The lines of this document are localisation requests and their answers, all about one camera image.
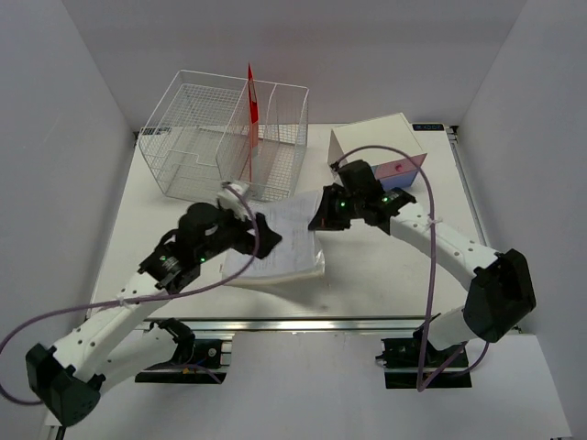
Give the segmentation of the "white wire mesh organizer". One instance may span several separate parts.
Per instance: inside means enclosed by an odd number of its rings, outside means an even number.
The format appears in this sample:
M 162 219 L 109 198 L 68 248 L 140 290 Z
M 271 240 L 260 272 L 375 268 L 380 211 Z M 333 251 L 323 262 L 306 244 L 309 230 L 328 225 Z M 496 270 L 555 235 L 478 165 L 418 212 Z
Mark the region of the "white wire mesh organizer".
M 249 177 L 249 93 L 245 78 L 178 71 L 138 132 L 138 148 L 161 192 L 212 201 L 222 182 L 249 185 L 254 199 L 294 195 L 307 150 L 309 90 L 255 80 L 258 177 Z

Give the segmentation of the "clear plastic bag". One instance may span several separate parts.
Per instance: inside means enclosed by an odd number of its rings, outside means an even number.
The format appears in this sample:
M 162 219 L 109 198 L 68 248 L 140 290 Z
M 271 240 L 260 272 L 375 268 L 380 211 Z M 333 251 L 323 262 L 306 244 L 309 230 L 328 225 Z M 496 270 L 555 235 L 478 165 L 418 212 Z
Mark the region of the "clear plastic bag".
M 268 257 L 256 259 L 230 285 L 254 287 L 321 277 L 326 259 L 316 233 L 308 229 L 320 203 L 319 191 L 302 192 L 277 202 L 250 202 L 253 213 L 265 215 L 282 241 Z

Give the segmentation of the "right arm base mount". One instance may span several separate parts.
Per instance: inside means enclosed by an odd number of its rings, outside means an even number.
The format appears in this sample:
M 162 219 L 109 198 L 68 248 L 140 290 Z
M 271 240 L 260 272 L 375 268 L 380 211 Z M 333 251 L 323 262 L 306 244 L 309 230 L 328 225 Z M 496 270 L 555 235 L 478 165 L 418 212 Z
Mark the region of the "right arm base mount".
M 415 390 L 417 388 L 417 369 L 420 355 L 422 331 L 414 331 L 409 337 L 386 337 L 381 340 L 382 352 L 375 357 L 375 363 L 384 370 L 384 382 L 387 390 Z M 454 360 L 440 372 L 427 386 L 429 389 L 470 389 L 472 380 L 469 359 L 461 345 L 450 346 L 438 351 L 431 345 L 426 347 L 423 368 L 423 381 L 441 367 L 448 359 L 458 354 Z

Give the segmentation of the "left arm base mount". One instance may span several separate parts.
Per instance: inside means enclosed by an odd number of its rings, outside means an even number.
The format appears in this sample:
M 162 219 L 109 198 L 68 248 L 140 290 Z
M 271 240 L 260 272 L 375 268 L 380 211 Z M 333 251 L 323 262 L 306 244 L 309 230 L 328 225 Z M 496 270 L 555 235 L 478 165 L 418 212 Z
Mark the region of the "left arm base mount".
M 166 330 L 176 348 L 170 360 L 142 370 L 136 383 L 221 385 L 231 362 L 228 339 L 197 335 L 189 326 L 175 318 L 150 322 L 149 329 Z

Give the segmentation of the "white mini drawer cabinet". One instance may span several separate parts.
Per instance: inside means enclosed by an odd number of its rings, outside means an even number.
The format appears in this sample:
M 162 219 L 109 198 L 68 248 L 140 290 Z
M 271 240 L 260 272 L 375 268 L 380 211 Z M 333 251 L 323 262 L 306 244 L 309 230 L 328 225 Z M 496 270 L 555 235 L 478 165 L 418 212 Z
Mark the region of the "white mini drawer cabinet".
M 400 149 L 408 156 L 425 153 L 403 113 L 377 117 L 337 126 L 331 130 L 327 164 L 331 165 L 345 153 L 364 146 L 385 146 Z M 404 158 L 392 151 L 367 149 L 354 153 L 340 162 L 365 160 L 371 167 Z

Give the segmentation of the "red folder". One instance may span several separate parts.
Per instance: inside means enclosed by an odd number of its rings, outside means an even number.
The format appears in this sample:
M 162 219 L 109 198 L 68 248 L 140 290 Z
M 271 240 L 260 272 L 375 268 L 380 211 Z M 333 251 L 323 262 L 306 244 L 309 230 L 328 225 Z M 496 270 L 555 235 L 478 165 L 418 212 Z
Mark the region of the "red folder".
M 249 177 L 254 183 L 258 177 L 259 154 L 259 108 L 251 65 L 248 65 L 249 93 Z

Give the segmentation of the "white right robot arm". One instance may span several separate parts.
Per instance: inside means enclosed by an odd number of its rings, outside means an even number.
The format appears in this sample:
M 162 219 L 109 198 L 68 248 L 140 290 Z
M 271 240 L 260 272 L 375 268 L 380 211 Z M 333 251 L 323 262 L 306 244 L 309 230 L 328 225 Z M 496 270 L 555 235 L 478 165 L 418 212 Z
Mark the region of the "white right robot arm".
M 433 222 L 416 198 L 400 188 L 385 190 L 364 160 L 338 170 L 327 185 L 311 231 L 342 231 L 362 220 L 418 249 L 466 290 L 465 303 L 433 318 L 414 342 L 415 357 L 436 365 L 448 348 L 479 338 L 499 341 L 537 306 L 526 257 L 475 243 L 441 222 Z

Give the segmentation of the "pink drawer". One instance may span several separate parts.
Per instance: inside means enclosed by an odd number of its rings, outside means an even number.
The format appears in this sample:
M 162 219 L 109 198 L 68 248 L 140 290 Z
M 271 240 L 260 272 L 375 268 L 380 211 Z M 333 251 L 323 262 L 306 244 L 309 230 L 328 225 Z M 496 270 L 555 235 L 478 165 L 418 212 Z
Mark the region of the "pink drawer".
M 378 165 L 373 165 L 374 176 L 379 179 L 389 179 L 409 173 L 418 173 L 418 168 L 422 166 L 426 159 L 426 153 L 412 156 L 410 159 L 400 158 Z

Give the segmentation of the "periwinkle blue drawer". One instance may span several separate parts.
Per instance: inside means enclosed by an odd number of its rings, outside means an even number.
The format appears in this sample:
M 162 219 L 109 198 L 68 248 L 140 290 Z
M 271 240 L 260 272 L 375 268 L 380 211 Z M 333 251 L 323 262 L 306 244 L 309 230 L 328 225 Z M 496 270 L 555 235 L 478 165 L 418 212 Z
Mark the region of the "periwinkle blue drawer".
M 399 174 L 394 174 L 380 179 L 380 183 L 385 191 L 389 191 L 393 188 L 409 188 L 417 176 L 417 170 L 410 170 Z

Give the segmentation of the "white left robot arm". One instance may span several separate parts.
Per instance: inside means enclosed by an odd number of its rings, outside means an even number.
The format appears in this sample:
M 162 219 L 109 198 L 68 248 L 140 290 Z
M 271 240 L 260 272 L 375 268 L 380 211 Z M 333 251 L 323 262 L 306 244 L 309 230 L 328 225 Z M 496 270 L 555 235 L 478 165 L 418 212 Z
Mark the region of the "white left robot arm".
M 26 354 L 29 387 L 60 425 L 70 427 L 118 383 L 153 366 L 189 364 L 196 351 L 192 330 L 177 319 L 159 320 L 137 341 L 122 341 L 146 318 L 195 281 L 208 260 L 234 249 L 264 259 L 281 242 L 264 214 L 246 206 L 247 189 L 224 184 L 215 203 L 194 203 L 161 237 L 112 305 L 49 347 Z

